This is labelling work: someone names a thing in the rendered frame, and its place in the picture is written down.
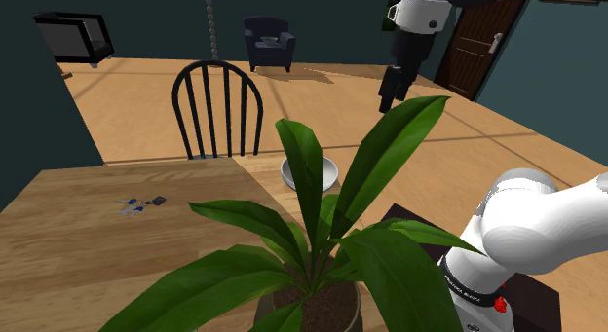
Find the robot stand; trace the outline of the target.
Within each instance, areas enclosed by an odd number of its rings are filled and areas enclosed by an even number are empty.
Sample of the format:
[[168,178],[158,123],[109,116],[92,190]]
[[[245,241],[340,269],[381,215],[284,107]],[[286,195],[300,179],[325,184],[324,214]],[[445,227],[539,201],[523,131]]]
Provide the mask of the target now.
[[[390,218],[415,220],[433,227],[408,209],[394,203],[381,221]],[[447,246],[420,244],[434,261],[449,249]],[[515,274],[506,282],[505,300],[513,311],[514,332],[562,332],[559,293],[533,277]]]

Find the white bowl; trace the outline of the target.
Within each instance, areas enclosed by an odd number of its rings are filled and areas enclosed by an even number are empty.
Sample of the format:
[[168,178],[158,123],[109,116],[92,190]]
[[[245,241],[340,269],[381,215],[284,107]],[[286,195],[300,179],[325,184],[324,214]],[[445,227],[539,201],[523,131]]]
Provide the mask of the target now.
[[[336,164],[327,157],[323,157],[323,191],[329,190],[338,179],[339,170]],[[284,159],[281,164],[281,177],[284,183],[293,191],[296,190],[295,183],[289,168],[288,159]]]

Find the black spindle-back chair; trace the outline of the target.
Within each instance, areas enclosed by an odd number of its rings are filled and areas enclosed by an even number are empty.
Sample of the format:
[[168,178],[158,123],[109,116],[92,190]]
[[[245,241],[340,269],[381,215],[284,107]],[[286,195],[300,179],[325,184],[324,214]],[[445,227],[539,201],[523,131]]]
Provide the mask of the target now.
[[263,100],[235,64],[208,59],[186,65],[173,81],[171,106],[189,160],[259,154]]

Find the green potted plant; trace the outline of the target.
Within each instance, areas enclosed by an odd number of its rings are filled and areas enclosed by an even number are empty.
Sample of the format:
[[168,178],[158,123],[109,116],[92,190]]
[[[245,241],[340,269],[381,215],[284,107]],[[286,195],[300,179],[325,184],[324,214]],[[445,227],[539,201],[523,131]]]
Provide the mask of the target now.
[[251,201],[195,203],[192,210],[262,238],[172,271],[110,318],[99,332],[194,332],[256,298],[293,286],[305,299],[338,282],[363,282],[389,332],[464,332],[428,244],[465,248],[460,238],[418,223],[357,230],[356,221],[437,123],[445,96],[390,109],[361,142],[341,190],[323,193],[323,152],[307,126],[279,120],[304,226]]

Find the dark brown door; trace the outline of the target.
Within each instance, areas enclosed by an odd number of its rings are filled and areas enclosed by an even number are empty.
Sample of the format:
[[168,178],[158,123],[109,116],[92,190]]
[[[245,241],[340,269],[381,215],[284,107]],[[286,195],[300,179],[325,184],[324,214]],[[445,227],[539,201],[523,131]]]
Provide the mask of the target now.
[[524,1],[499,0],[463,9],[435,83],[474,100]]

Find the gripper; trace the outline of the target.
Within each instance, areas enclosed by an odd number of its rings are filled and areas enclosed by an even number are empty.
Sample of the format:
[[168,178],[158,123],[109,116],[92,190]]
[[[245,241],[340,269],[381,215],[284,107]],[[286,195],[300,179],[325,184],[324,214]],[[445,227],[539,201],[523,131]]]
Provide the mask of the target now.
[[386,68],[378,94],[381,96],[379,111],[386,113],[395,99],[404,101],[409,87],[417,77],[434,43],[433,34],[408,32],[400,28],[394,32],[392,55],[396,65]]

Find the bunch of keys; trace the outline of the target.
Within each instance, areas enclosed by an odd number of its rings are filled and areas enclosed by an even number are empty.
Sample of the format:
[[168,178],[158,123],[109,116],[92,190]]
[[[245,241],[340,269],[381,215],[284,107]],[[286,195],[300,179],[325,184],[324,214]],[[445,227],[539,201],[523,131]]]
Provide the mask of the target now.
[[132,198],[129,200],[117,200],[117,203],[125,203],[127,206],[120,211],[121,215],[125,215],[128,217],[134,217],[138,213],[142,212],[144,208],[148,205],[160,206],[167,199],[162,196],[158,196],[153,200],[139,200],[137,198]]

